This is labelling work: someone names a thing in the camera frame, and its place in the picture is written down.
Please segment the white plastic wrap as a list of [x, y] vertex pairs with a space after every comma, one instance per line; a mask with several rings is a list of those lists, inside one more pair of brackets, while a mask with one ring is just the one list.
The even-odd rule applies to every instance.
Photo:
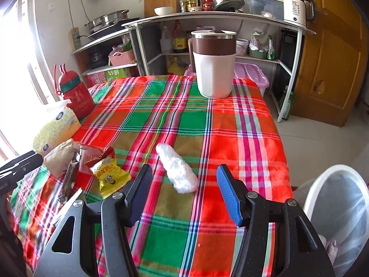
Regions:
[[170, 145], [159, 143], [156, 152], [168, 179], [179, 194], [193, 193], [198, 189], [199, 180], [192, 168]]

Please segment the white trash bin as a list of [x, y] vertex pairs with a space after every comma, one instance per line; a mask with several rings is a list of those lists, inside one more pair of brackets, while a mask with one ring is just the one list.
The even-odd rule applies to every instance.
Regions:
[[318, 233], [336, 276], [353, 268], [368, 242], [368, 186], [353, 168], [336, 164], [293, 192]]

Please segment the beige crumpled paper bag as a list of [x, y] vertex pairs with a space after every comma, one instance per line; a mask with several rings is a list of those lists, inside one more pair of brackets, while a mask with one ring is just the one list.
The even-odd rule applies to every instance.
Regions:
[[62, 177], [79, 148], [80, 144], [73, 139], [59, 144], [44, 157], [45, 167], [54, 177]]

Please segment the brown coffee stick sachet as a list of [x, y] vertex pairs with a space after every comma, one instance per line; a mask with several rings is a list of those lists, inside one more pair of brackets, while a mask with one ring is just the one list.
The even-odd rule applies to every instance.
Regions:
[[68, 199], [71, 197], [71, 192], [75, 185], [76, 175], [79, 171], [79, 163], [81, 160], [81, 150], [74, 153], [74, 156], [67, 168], [64, 181], [62, 183], [61, 192], [58, 196], [58, 201], [61, 205], [65, 205]]

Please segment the yellow tissue pack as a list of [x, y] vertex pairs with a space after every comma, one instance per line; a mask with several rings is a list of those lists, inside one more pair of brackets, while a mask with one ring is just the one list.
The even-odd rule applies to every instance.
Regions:
[[81, 123], [74, 111], [68, 106], [70, 99], [61, 100], [40, 107], [36, 119], [33, 150], [46, 156], [59, 144], [72, 138], [79, 130]]

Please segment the clear pink plastic cup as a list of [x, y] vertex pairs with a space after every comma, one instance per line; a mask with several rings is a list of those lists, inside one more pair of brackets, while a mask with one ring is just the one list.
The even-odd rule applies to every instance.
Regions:
[[86, 166], [86, 163], [88, 161], [99, 158], [100, 155], [103, 154], [103, 150], [95, 147], [80, 145], [79, 154], [80, 154], [79, 171], [84, 174], [91, 174], [91, 170]]

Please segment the yellow snack wrapper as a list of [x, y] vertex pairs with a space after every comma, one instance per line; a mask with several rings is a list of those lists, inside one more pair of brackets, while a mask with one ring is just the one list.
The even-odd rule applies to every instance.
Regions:
[[103, 199], [120, 190], [131, 180], [131, 175], [118, 165], [113, 147], [109, 147], [85, 164], [99, 181], [99, 191]]

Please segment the plaid red green tablecloth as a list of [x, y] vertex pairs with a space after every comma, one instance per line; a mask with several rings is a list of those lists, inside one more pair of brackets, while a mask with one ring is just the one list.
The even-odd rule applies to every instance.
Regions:
[[194, 77], [142, 76], [93, 86], [94, 111], [73, 139], [114, 149], [135, 177], [153, 182], [141, 219], [127, 230], [141, 276], [229, 276], [242, 230], [229, 218], [216, 182], [226, 164], [249, 190], [283, 202], [292, 196], [282, 141], [259, 87], [233, 80], [231, 94], [208, 99]]

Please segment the red reindeer water bottle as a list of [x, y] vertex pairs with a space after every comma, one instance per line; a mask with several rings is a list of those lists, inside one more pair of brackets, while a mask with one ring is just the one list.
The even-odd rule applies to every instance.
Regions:
[[70, 100], [67, 107], [71, 108], [79, 120], [87, 117], [95, 108], [94, 100], [86, 85], [75, 71], [67, 71], [65, 64], [59, 65], [60, 77], [56, 76], [57, 66], [54, 65], [54, 88], [56, 94], [64, 100]]

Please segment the green bottle on floor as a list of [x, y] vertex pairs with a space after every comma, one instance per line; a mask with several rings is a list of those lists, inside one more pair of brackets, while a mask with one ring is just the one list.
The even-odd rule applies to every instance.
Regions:
[[[286, 86], [285, 87], [285, 90], [284, 90], [284, 93], [283, 93], [283, 96], [282, 96], [282, 98], [280, 100], [280, 107], [283, 106], [284, 99], [286, 98], [286, 91], [287, 91], [287, 89], [288, 89], [288, 87]], [[292, 102], [293, 102], [293, 92], [290, 93], [290, 96], [288, 97], [288, 100], [287, 100], [286, 109], [283, 111], [282, 119], [285, 120], [285, 121], [290, 116]]]

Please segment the steel steamer pot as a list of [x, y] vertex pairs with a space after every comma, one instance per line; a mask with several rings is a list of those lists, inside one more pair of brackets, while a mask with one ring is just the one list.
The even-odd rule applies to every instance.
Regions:
[[109, 14], [104, 14], [98, 18], [91, 20], [85, 26], [88, 27], [90, 34], [93, 34], [105, 27], [111, 26], [119, 21], [127, 19], [128, 13], [128, 9], [110, 12]]

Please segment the white ceramic bowl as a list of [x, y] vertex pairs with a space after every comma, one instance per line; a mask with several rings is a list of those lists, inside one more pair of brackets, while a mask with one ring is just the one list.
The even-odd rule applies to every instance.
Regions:
[[174, 8], [172, 6], [162, 6], [154, 8], [154, 12], [157, 16], [165, 16], [173, 13]]

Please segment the white electric kettle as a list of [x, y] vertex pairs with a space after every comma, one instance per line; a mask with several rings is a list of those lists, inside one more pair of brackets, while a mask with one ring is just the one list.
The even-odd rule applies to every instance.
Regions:
[[316, 18], [314, 0], [283, 0], [283, 18], [287, 23], [307, 27]]

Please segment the clear storage container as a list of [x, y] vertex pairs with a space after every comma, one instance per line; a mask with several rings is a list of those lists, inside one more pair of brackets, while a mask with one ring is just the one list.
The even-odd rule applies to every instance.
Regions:
[[246, 0], [251, 14], [284, 20], [283, 0]]

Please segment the power strip on wall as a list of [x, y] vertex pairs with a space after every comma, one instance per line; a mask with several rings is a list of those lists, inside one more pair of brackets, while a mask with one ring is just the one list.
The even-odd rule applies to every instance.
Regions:
[[72, 28], [68, 34], [69, 34], [69, 41], [72, 47], [72, 51], [76, 51], [77, 49], [82, 47], [78, 27]]

